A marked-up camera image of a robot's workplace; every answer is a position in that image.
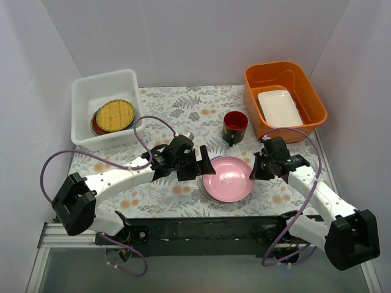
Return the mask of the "pink round plate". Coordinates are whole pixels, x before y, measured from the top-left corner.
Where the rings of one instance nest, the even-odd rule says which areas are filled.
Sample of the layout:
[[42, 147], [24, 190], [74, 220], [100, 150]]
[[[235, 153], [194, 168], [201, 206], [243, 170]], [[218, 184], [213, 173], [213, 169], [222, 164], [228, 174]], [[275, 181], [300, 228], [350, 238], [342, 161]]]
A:
[[216, 199], [233, 199], [250, 194], [254, 180], [249, 179], [252, 169], [244, 160], [233, 156], [219, 156], [211, 161], [215, 175], [202, 175], [208, 193]]

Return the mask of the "yellow woven round plate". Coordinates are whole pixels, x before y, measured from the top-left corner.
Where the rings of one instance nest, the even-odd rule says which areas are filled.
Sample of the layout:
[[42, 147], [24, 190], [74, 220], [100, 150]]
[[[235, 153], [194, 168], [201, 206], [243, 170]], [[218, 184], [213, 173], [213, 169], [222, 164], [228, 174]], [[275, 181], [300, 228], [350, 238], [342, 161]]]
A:
[[129, 101], [115, 99], [98, 109], [95, 121], [102, 131], [117, 132], [129, 127], [135, 116], [135, 108]]

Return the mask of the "red gold rimmed plate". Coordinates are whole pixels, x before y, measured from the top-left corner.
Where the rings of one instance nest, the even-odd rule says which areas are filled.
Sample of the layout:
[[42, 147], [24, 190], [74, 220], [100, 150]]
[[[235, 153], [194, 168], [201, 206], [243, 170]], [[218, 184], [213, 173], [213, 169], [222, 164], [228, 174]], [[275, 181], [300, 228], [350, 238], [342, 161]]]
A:
[[92, 129], [98, 133], [99, 135], [103, 135], [106, 133], [106, 131], [102, 130], [98, 125], [96, 121], [96, 116], [93, 117], [92, 119]]

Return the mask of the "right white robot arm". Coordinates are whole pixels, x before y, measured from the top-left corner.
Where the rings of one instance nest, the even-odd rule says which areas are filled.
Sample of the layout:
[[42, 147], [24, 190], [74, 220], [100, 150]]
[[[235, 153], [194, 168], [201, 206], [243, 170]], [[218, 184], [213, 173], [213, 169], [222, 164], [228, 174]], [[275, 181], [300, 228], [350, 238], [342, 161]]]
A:
[[322, 249], [338, 270], [379, 257], [377, 220], [371, 211], [360, 211], [343, 200], [319, 179], [321, 170], [314, 170], [301, 155], [290, 154], [283, 138], [262, 142], [263, 149], [255, 154], [250, 178], [264, 181], [282, 178], [322, 218], [322, 222], [312, 220], [303, 214], [303, 209], [280, 215], [275, 228], [277, 236], [267, 253], [280, 241], [288, 243], [299, 238]]

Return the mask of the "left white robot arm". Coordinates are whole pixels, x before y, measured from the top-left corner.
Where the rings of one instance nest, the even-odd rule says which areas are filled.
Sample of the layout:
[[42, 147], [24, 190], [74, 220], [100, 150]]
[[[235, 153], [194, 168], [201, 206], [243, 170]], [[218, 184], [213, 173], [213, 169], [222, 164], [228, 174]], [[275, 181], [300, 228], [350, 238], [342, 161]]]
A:
[[189, 137], [178, 135], [168, 145], [154, 147], [127, 165], [97, 175], [68, 175], [53, 199], [52, 207], [69, 236], [86, 230], [108, 235], [116, 244], [130, 236], [129, 222], [121, 212], [108, 212], [99, 206], [109, 198], [140, 184], [177, 174], [178, 181], [195, 180], [201, 175], [214, 175], [206, 146], [200, 147], [197, 160]]

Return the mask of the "orange plastic bin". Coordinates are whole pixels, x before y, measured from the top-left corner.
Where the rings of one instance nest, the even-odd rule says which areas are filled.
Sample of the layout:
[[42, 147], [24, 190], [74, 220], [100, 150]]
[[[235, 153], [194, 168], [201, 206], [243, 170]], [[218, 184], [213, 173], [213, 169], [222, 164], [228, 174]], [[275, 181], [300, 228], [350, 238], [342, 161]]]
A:
[[256, 137], [269, 132], [286, 143], [301, 142], [327, 119], [327, 110], [303, 69], [281, 61], [252, 65], [244, 72], [244, 103]]

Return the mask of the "white translucent plastic bin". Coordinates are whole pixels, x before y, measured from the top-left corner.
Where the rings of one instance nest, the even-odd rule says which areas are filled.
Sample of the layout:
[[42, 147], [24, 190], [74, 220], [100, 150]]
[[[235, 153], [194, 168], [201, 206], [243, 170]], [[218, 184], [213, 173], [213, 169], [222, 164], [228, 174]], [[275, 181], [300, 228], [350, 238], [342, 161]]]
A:
[[75, 145], [89, 151], [100, 151], [137, 142], [132, 129], [98, 136], [93, 133], [93, 116], [104, 104], [115, 99], [130, 102], [135, 108], [136, 118], [145, 115], [134, 70], [119, 70], [80, 78], [72, 84], [71, 141]]

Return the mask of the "red black cup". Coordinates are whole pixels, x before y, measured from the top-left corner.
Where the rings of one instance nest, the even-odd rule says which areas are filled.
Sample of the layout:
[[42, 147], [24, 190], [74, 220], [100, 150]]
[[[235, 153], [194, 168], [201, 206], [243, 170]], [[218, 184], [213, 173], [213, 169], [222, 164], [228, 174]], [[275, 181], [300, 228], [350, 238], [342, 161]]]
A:
[[229, 147], [243, 141], [248, 126], [247, 116], [240, 111], [227, 113], [223, 120], [222, 138]]

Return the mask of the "floral table mat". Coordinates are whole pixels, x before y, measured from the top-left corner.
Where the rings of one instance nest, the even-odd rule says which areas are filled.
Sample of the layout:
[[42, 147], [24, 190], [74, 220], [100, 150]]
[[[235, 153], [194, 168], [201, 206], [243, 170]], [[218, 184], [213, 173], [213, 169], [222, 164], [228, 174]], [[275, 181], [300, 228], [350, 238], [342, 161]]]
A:
[[[129, 163], [145, 147], [169, 143], [174, 131], [194, 134], [195, 145], [205, 145], [210, 158], [228, 155], [253, 165], [254, 153], [261, 150], [261, 144], [251, 126], [247, 127], [243, 141], [233, 147], [221, 136], [225, 114], [246, 111], [243, 91], [240, 85], [143, 88], [141, 101], [148, 116], [144, 143], [101, 150], [96, 159], [75, 154], [70, 172], [95, 175], [108, 171], [112, 162]], [[104, 201], [101, 208], [120, 211], [129, 218], [265, 216], [298, 209], [303, 209], [307, 215], [316, 213], [314, 208], [304, 204], [299, 192], [281, 179], [256, 181], [245, 199], [219, 203], [204, 196], [195, 181], [179, 182], [176, 174], [123, 191]]]

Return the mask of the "white rectangular plate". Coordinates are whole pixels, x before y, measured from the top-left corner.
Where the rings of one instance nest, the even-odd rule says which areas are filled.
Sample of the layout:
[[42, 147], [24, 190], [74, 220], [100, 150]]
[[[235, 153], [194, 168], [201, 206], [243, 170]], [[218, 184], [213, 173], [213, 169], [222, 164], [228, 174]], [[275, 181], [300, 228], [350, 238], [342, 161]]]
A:
[[258, 94], [258, 102], [267, 124], [275, 127], [302, 126], [296, 103], [287, 90], [272, 90]]

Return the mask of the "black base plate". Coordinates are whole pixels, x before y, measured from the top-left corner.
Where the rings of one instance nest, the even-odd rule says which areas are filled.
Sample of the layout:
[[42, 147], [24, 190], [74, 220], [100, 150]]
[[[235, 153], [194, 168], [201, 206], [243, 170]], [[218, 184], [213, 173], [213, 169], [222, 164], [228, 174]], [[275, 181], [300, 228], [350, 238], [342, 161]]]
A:
[[[293, 218], [296, 211], [278, 217], [205, 217], [205, 218], [157, 218], [126, 219], [125, 227], [114, 236], [97, 233], [95, 245], [116, 245], [125, 252], [119, 253], [124, 262], [130, 257], [131, 247], [143, 256], [201, 256], [201, 255], [255, 255], [263, 257], [268, 247], [283, 229], [286, 221]], [[272, 249], [275, 258], [298, 252], [296, 244], [316, 245], [323, 248], [330, 261], [344, 262], [354, 252], [353, 237], [348, 235], [348, 222], [337, 217], [327, 227], [319, 220], [320, 216], [310, 217], [309, 224], [320, 224], [315, 232], [321, 232], [320, 244], [308, 242], [305, 236], [293, 236], [286, 232], [279, 240], [278, 247]]]

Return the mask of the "aluminium rail frame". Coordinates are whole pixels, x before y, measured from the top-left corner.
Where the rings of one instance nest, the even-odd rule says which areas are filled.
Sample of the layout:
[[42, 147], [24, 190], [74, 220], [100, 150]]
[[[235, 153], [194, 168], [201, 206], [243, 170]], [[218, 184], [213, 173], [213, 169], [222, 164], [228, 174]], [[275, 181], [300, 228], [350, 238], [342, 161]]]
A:
[[46, 224], [28, 292], [381, 292], [369, 262], [341, 272], [317, 251], [305, 263], [263, 267], [253, 256], [155, 256], [140, 278], [106, 262], [88, 231]]

